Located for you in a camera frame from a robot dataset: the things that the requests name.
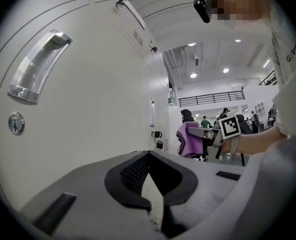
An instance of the railing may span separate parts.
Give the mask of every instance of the railing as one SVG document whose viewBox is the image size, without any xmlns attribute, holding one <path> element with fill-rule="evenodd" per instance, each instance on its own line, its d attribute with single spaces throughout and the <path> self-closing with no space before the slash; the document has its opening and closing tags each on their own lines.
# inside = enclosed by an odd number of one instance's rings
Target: railing
<svg viewBox="0 0 296 240">
<path fill-rule="evenodd" d="M 187 98 L 180 98 L 179 104 L 180 107 L 186 106 L 195 106 L 195 105 L 202 105 L 208 103 L 218 103 L 218 102 L 227 102 L 227 101 L 237 101 L 237 100 L 244 100 L 243 91 L 229 91 L 229 92 L 220 92 L 220 93 L 213 93 L 201 96 L 194 96 L 194 97 L 187 97 Z"/>
<path fill-rule="evenodd" d="M 276 75 L 274 74 L 274 70 L 258 84 L 259 86 L 274 86 L 277 84 L 277 78 Z"/>
</svg>

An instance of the purple towel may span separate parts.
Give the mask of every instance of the purple towel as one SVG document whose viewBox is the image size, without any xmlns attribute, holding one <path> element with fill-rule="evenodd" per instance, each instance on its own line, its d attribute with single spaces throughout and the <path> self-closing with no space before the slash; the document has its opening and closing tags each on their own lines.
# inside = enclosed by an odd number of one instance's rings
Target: purple towel
<svg viewBox="0 0 296 240">
<path fill-rule="evenodd" d="M 185 122 L 177 131 L 177 137 L 180 141 L 178 154 L 181 157 L 190 158 L 203 153 L 202 139 L 187 133 L 187 127 L 199 128 L 198 122 Z"/>
</svg>

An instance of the plastic bottle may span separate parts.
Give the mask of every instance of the plastic bottle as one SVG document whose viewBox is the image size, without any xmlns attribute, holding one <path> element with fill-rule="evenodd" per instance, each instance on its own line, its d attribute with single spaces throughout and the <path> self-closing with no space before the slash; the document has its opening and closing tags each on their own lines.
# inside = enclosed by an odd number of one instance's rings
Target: plastic bottle
<svg viewBox="0 0 296 240">
<path fill-rule="evenodd" d="M 169 106 L 174 106 L 174 95 L 173 95 L 172 88 L 169 88 L 168 105 Z"/>
</svg>

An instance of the ceiling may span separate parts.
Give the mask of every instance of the ceiling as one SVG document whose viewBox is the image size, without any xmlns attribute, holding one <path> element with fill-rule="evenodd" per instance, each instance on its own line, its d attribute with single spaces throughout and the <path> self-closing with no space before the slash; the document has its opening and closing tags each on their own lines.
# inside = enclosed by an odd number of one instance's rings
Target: ceiling
<svg viewBox="0 0 296 240">
<path fill-rule="evenodd" d="M 233 116 L 234 114 L 238 113 L 238 107 L 237 106 L 230 106 L 227 107 L 227 109 L 230 110 L 230 112 L 228 113 L 228 116 Z M 242 111 L 244 111 L 245 109 L 247 109 L 247 105 L 242 105 L 241 106 Z M 197 119 L 200 120 L 203 118 L 203 116 L 206 116 L 206 118 L 216 118 L 217 115 L 220 115 L 223 111 L 223 107 L 222 108 L 214 108 L 214 109 L 206 109 L 206 110 L 198 110 L 198 111 L 192 111 L 192 117 L 196 117 L 197 114 L 198 117 Z"/>
<path fill-rule="evenodd" d="M 265 78 L 272 71 L 272 63 L 263 69 L 271 49 L 271 32 L 261 20 L 227 21 L 213 15 L 210 23 L 204 23 L 193 8 L 194 0 L 129 1 L 155 37 L 158 50 L 167 54 L 165 64 L 178 89 L 223 79 Z M 193 64 L 193 52 L 199 57 L 198 66 Z M 227 74 L 222 72 L 225 67 L 230 69 Z M 197 73 L 194 79 L 190 78 L 192 72 Z"/>
</svg>

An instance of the black padlock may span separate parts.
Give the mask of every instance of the black padlock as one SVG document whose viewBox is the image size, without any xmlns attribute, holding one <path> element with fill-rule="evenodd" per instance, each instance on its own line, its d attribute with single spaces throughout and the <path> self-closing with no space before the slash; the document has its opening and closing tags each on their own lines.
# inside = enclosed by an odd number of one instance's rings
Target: black padlock
<svg viewBox="0 0 296 240">
<path fill-rule="evenodd" d="M 160 140 L 157 142 L 157 149 L 163 149 L 163 142 Z"/>
<path fill-rule="evenodd" d="M 155 131 L 155 132 L 154 132 L 154 137 L 155 137 L 156 139 L 161 138 L 161 137 L 162 137 L 162 132 L 160 132 L 160 131 Z"/>
</svg>

